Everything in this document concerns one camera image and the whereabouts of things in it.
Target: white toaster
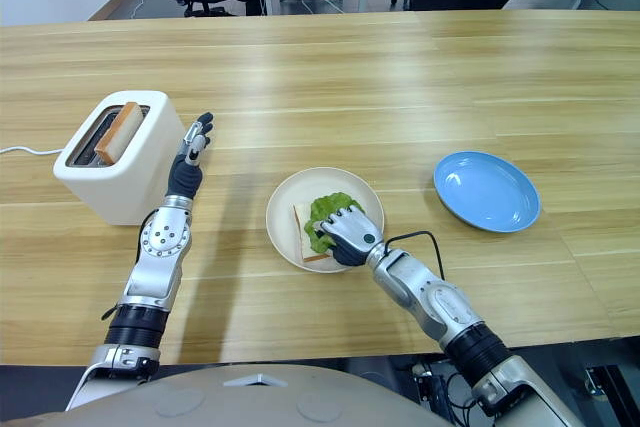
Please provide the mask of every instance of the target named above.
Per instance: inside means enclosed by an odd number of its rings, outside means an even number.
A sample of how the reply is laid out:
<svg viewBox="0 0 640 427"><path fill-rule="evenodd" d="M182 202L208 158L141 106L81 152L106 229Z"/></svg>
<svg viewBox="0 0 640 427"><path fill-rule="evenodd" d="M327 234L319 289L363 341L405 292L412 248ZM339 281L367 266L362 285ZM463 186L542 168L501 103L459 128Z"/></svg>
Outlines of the white toaster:
<svg viewBox="0 0 640 427"><path fill-rule="evenodd" d="M127 102L144 120L122 156L106 165L94 147ZM164 92L128 90L108 95L73 135L53 174L109 224L139 225L162 203L169 168L185 128Z"/></svg>

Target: white plate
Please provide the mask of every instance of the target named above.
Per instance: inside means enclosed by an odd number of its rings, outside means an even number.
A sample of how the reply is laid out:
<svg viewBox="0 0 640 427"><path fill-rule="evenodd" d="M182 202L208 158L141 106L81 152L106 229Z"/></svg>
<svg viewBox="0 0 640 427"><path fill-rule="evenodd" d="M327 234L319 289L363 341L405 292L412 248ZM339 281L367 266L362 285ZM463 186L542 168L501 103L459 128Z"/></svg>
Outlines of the white plate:
<svg viewBox="0 0 640 427"><path fill-rule="evenodd" d="M313 202L318 197L344 192L365 210L367 216L384 229L384 212L380 199L369 185L357 175L333 167L302 170L282 182L267 204L267 233L271 243L285 259L301 269L313 272L342 272L349 269L333 257L303 262L300 253L300 234L293 213L293 205Z"/></svg>

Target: bread slice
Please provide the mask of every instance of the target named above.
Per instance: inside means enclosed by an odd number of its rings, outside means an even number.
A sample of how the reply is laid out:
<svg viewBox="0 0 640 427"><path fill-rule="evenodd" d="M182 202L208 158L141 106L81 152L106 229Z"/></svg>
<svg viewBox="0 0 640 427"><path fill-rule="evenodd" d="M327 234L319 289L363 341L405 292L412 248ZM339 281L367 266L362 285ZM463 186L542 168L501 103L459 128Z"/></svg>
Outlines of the bread slice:
<svg viewBox="0 0 640 427"><path fill-rule="evenodd" d="M115 164L133 139L144 116L135 102L127 102L113 119L109 130L98 141L95 152L108 165Z"/></svg>
<svg viewBox="0 0 640 427"><path fill-rule="evenodd" d="M304 224L311 218L311 204L300 203L293 206L293 212L298 224L298 232L300 237L300 252L304 262L313 262L314 260L326 259L327 254L319 254L311 248L311 239L304 231Z"/></svg>

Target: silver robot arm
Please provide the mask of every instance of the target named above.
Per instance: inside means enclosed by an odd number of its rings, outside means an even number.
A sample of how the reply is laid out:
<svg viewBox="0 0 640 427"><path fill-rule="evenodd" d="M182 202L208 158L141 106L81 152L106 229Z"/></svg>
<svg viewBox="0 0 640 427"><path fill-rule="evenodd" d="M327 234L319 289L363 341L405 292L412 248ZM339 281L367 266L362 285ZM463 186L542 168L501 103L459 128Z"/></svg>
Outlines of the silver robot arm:
<svg viewBox="0 0 640 427"><path fill-rule="evenodd" d="M158 346L191 246L191 207L202 181L200 154L209 144L213 116L187 131L169 173L163 204L143 221L138 255L104 344L93 353L66 410L146 382L160 365Z"/></svg>
<svg viewBox="0 0 640 427"><path fill-rule="evenodd" d="M437 340L488 416L500 425L579 426L578 418L520 356L513 355L455 285L400 249L355 206L315 227L331 236L334 258L368 265L375 282Z"/></svg>

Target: blue plate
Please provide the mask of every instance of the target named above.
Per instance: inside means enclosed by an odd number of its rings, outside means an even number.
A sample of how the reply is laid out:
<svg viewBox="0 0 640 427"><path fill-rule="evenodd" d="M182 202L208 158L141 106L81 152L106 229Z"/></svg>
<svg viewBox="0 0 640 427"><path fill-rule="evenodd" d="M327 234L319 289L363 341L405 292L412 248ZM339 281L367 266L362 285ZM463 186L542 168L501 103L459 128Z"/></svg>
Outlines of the blue plate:
<svg viewBox="0 0 640 427"><path fill-rule="evenodd" d="M440 200L456 216L491 232L517 232L540 215L540 197L515 165L484 152L456 152L436 166Z"/></svg>

